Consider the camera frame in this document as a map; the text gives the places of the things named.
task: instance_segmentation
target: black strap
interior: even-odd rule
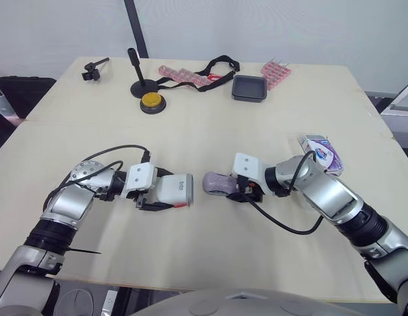
[[[216,63],[218,63],[220,61],[229,63],[230,67],[232,67],[233,70],[231,72],[229,72],[228,74],[226,74],[225,76],[222,76],[220,79],[212,82],[211,84],[208,84],[206,86],[202,86],[202,87],[198,88],[192,82],[181,82],[180,84],[176,84],[175,86],[167,87],[167,86],[161,86],[161,84],[164,84],[164,83],[166,83],[168,81],[173,81],[173,79],[168,78],[168,77],[163,77],[163,78],[157,80],[158,89],[159,90],[160,89],[172,89],[172,88],[177,88],[177,87],[181,87],[181,86],[191,86],[191,87],[194,87],[195,89],[197,89],[199,92],[205,92],[205,91],[214,89],[214,88],[216,88],[216,87],[218,87],[218,86],[220,86],[222,84],[225,84],[226,82],[232,80],[235,73],[240,71],[240,69],[241,69],[240,64],[237,61],[234,61],[233,59],[231,59],[227,55],[222,55],[222,56],[217,57],[217,58],[213,59],[212,61],[210,61],[208,63],[208,65],[207,65],[207,67],[205,67],[204,70],[197,71],[197,72],[195,72],[195,74],[198,74],[200,76],[208,76],[211,73],[211,68]]]

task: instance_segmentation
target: black pole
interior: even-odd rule
[[[142,75],[142,71],[140,71],[139,59],[138,59],[138,56],[136,55],[136,51],[133,48],[129,48],[127,50],[127,55],[129,55],[129,59],[131,60],[132,66],[135,67],[136,74],[138,75],[140,85],[145,86],[145,80]]]
[[[140,28],[138,12],[136,11],[134,0],[125,0],[125,6],[129,21],[131,22],[131,28],[133,36],[135,37],[136,48],[138,49],[140,58],[149,58],[148,52],[146,50],[146,44],[144,40],[144,34]]]

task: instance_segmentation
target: small box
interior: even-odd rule
[[[267,80],[238,74],[233,79],[231,96],[238,101],[262,102],[267,98]]]
[[[316,162],[324,168],[326,173],[336,176],[341,175],[344,170],[343,161],[341,161],[327,137],[305,134],[299,137],[299,143],[305,153],[310,150],[315,151]]]

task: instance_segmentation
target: white table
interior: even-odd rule
[[[205,172],[229,173],[236,152],[274,165],[301,154],[298,133],[319,132],[330,136],[346,164],[342,180],[408,234],[408,160],[344,67],[292,66],[297,78],[291,76],[261,104],[231,100],[231,84],[201,94],[188,88],[164,91],[167,109],[145,115],[129,94],[134,76],[127,60],[112,59],[113,72],[106,77],[103,71],[101,83],[78,80],[78,66],[93,59],[78,59],[0,150],[0,269],[36,224],[47,193],[74,165],[108,147],[142,144],[155,165],[194,175],[194,205],[149,213],[135,209],[130,200],[95,201],[73,247],[102,254],[69,252],[59,278],[147,288],[265,288],[329,300],[386,301],[364,271],[362,258],[328,223],[313,235],[295,236],[250,205],[200,188]],[[185,64],[198,70],[204,63]],[[258,69],[256,64],[241,66],[243,74]],[[299,78],[308,79],[307,73],[318,76],[304,84]],[[322,83],[328,89],[316,93]],[[305,86],[312,86],[305,93],[318,98],[303,103],[303,95],[293,90]],[[187,97],[189,102],[182,101]],[[328,106],[352,122],[327,120],[323,109]],[[311,107],[318,112],[311,114]],[[309,115],[306,120],[303,113]],[[122,159],[132,165],[140,156],[140,151],[124,149],[98,160]],[[289,198],[265,197],[263,206],[297,229],[312,226],[318,217],[296,192]]]

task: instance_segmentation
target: black cable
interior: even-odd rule
[[[138,149],[142,149],[144,151],[144,154],[142,156],[141,163],[147,163],[147,162],[150,161],[149,160],[150,151],[148,149],[146,149],[144,146],[141,146],[141,145],[120,145],[120,146],[112,147],[112,148],[109,148],[109,149],[99,151],[99,152],[97,152],[97,153],[95,153],[95,154],[93,154],[91,156],[88,156],[87,158],[83,159],[82,161],[87,161],[87,160],[90,160],[90,159],[95,158],[97,156],[100,156],[100,155],[102,155],[104,153],[109,153],[110,151],[114,151],[114,150],[118,150],[118,149],[122,149],[122,148],[138,148]],[[70,177],[71,177],[71,173],[68,173],[66,175],[66,177],[63,179],[63,181],[60,183],[60,185],[65,183]]]
[[[100,170],[98,170],[98,171],[96,171],[96,172],[93,172],[92,174],[89,174],[88,176],[84,176],[83,178],[79,178],[79,179],[76,179],[76,180],[71,180],[71,181],[68,181],[68,182],[64,182],[63,184],[60,184],[56,189],[54,189],[53,191],[51,191],[51,192],[49,193],[49,195],[47,196],[47,198],[45,199],[44,204],[43,204],[43,211],[47,208],[48,203],[50,202],[50,200],[51,200],[51,199],[55,196],[55,194],[56,194],[58,191],[60,191],[61,189],[66,188],[67,186],[70,186],[70,185],[72,185],[72,184],[76,184],[76,183],[82,182],[82,181],[84,181],[84,180],[88,180],[89,178],[92,178],[93,176],[96,176],[97,174],[100,174],[100,173],[102,173],[103,171],[106,171],[107,169],[110,169],[110,168],[111,168],[112,166],[114,166],[114,165],[119,165],[119,168],[117,169],[117,170],[119,170],[119,169],[121,168],[121,166],[123,166],[123,162],[122,162],[122,160],[114,161],[114,162],[108,164],[107,166],[101,168]]]
[[[299,164],[297,165],[295,174],[293,175],[293,178],[291,179],[290,185],[289,185],[289,195],[290,193],[293,191],[293,187],[295,186],[295,182],[297,179],[297,176],[299,175],[303,164],[305,163],[305,161],[308,159],[308,157],[312,155],[314,161],[316,161],[316,155],[315,155],[315,151],[310,150],[307,153],[305,153],[305,155],[302,157],[301,161],[299,162]]]
[[[110,152],[110,151],[114,151],[114,150],[118,150],[118,149],[122,149],[122,148],[138,148],[138,149],[142,149],[142,150],[144,151],[144,154],[142,155],[141,163],[146,163],[146,162],[149,162],[149,161],[150,161],[150,151],[149,151],[148,149],[146,149],[146,147],[141,146],[141,145],[120,145],[120,146],[108,148],[108,149],[99,151],[99,152],[97,152],[97,153],[95,153],[95,154],[93,154],[93,155],[91,155],[91,156],[88,156],[87,158],[83,159],[82,161],[87,161],[87,160],[90,160],[90,159],[95,158],[95,157],[97,157],[97,156],[103,155],[104,153],[108,153],[108,152]],[[118,168],[117,170],[120,170],[121,167],[123,166],[123,162],[122,162],[122,161],[120,161],[120,162],[121,162],[121,163],[120,163],[119,168]],[[45,208],[47,207],[48,203],[50,202],[50,200],[53,198],[53,196],[54,196],[59,190],[61,190],[62,188],[64,188],[64,186],[62,186],[62,185],[65,184],[65,183],[67,183],[67,180],[68,180],[70,177],[71,177],[71,173],[68,173],[68,174],[66,175],[66,177],[63,179],[63,181],[60,182],[59,187],[57,187],[56,189],[54,189],[53,191],[51,191],[51,192],[48,194],[48,196],[47,196],[47,198],[45,199],[44,204],[43,204],[43,212],[44,212]]]
[[[303,164],[305,163],[305,161],[308,159],[308,157],[312,155],[314,161],[316,160],[316,156],[315,156],[315,151],[311,150],[308,151],[307,153],[305,153],[305,155],[302,157],[301,161],[299,162],[299,164],[297,165],[295,174],[293,175],[290,185],[289,185],[289,194],[291,193],[291,191],[293,190],[293,187],[295,185],[297,176],[299,175]],[[297,234],[297,235],[309,235],[312,234],[316,229],[318,229],[318,227],[321,225],[322,220],[324,219],[322,216],[319,216],[319,218],[316,220],[314,226],[311,229],[308,230],[295,230],[293,228],[288,227],[287,225],[284,225],[283,223],[279,222],[278,220],[276,220],[275,218],[273,218],[270,214],[268,214],[267,212],[265,212],[263,209],[261,209],[253,199],[251,199],[249,196],[247,196],[245,193],[242,193],[242,196],[245,200],[247,200],[259,213],[263,214],[263,216],[265,216],[267,219],[269,219],[270,221],[272,221],[274,224],[280,226],[282,229],[285,229],[288,232],[291,232],[293,234]]]
[[[283,223],[277,221],[270,214],[268,214],[263,209],[261,209],[255,203],[255,201],[253,199],[251,199],[249,196],[247,196],[246,194],[243,193],[242,195],[253,207],[255,207],[259,211],[259,213],[263,214],[263,216],[265,216],[267,219],[272,221],[274,224],[280,226],[282,229],[285,229],[286,231],[292,232],[293,234],[296,234],[296,235],[309,235],[309,234],[312,234],[321,225],[322,219],[324,219],[322,216],[319,216],[318,220],[316,220],[316,222],[315,222],[315,225],[309,230],[295,230],[295,229],[290,228],[290,227],[284,225]]]

